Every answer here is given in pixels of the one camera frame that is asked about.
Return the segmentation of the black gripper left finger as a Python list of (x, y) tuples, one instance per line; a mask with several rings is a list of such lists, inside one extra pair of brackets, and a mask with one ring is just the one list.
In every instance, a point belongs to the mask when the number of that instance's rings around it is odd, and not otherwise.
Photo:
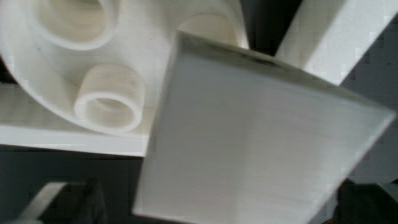
[(21, 211), (17, 224), (106, 224), (97, 180), (47, 182)]

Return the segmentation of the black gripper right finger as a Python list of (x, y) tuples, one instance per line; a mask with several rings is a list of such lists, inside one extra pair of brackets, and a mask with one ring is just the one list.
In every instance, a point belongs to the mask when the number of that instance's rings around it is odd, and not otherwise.
[(398, 179), (388, 183), (342, 182), (326, 224), (398, 224)]

